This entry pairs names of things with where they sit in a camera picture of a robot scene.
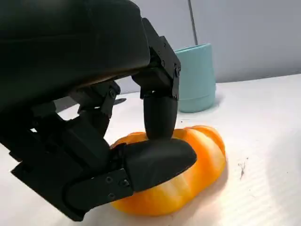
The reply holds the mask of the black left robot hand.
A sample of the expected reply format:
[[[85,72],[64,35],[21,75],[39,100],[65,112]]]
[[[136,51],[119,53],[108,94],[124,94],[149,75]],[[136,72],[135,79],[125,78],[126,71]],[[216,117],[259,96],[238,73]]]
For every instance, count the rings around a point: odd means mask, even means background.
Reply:
[[[181,63],[129,0],[0,3],[0,142],[12,174],[68,218],[160,185],[189,169],[172,137]],[[140,88],[147,139],[104,139],[117,79]]]

